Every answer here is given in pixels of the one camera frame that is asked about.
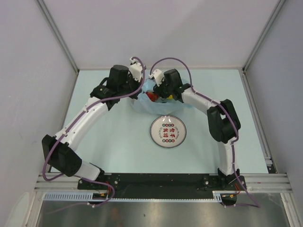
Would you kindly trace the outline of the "red fake cherry bunch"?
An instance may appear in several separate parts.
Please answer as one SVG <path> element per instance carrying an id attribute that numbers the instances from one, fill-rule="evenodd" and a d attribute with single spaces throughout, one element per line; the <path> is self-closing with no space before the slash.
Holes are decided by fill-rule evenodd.
<path id="1" fill-rule="evenodd" d="M 152 102 L 156 102 L 159 99 L 159 96 L 154 92 L 147 92 L 146 95 Z"/>

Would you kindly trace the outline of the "light blue printed plastic bag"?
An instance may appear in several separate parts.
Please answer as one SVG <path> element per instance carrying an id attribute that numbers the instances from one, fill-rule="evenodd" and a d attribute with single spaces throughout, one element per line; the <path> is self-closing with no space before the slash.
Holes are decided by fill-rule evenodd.
<path id="1" fill-rule="evenodd" d="M 130 100 L 130 105 L 136 112 L 169 115 L 175 111 L 193 108 L 191 105 L 181 103 L 174 99 L 158 98 L 155 102 L 153 102 L 148 97 L 147 92 L 152 92 L 155 85 L 155 81 L 152 79 L 146 79 L 142 86 L 142 92 L 138 95 L 137 99 Z"/>

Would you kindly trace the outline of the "round printed white plate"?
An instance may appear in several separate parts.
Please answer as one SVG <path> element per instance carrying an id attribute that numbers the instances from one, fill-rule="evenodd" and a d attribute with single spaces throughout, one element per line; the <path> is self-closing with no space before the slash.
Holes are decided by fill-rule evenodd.
<path id="1" fill-rule="evenodd" d="M 187 136 L 185 124 L 177 117 L 163 115 L 150 126 L 152 141 L 163 148 L 175 148 L 182 144 Z"/>

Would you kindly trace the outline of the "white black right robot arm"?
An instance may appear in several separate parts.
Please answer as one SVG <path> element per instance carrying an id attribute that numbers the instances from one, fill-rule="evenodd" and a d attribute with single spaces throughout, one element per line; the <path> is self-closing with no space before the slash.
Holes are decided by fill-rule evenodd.
<path id="1" fill-rule="evenodd" d="M 235 143 L 239 140 L 241 128 L 232 101 L 225 99 L 219 102 L 199 93 L 192 83 L 182 82 L 176 69 L 166 72 L 154 70 L 149 77 L 155 81 L 153 91 L 159 97 L 172 96 L 174 100 L 191 105 L 206 114 L 209 132 L 219 147 L 218 184 L 224 190 L 231 189 L 240 175 L 236 163 Z"/>

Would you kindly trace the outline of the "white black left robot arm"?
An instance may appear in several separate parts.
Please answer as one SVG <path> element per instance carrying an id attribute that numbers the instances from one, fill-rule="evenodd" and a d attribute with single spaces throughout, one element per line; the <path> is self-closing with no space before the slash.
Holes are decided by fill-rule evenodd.
<path id="1" fill-rule="evenodd" d="M 101 169 L 83 161 L 76 154 L 76 149 L 96 121 L 122 98 L 137 98 L 143 86 L 144 75 L 145 67 L 138 62 L 129 67 L 114 65 L 109 76 L 90 93 L 86 104 L 74 119 L 55 135 L 43 137 L 45 164 L 54 167 L 62 175 L 88 179 L 89 185 L 94 189 L 101 188 L 105 183 Z"/>

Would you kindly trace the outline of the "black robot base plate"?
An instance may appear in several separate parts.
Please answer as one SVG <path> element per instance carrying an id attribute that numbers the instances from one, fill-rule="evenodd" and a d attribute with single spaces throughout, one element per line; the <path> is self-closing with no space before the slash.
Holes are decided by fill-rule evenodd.
<path id="1" fill-rule="evenodd" d="M 107 173 L 97 180 L 113 186 L 115 199 L 213 199 L 215 191 L 236 194 L 246 187 L 242 175 L 237 180 L 217 174 Z"/>

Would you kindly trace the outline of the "aluminium frame rail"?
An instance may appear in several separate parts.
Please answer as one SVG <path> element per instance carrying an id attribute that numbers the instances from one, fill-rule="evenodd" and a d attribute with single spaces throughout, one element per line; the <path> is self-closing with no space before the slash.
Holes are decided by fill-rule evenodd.
<path id="1" fill-rule="evenodd" d="M 65 175 L 52 181 L 45 181 L 42 174 L 39 174 L 34 191 L 36 192 L 77 192 L 79 178 Z"/>

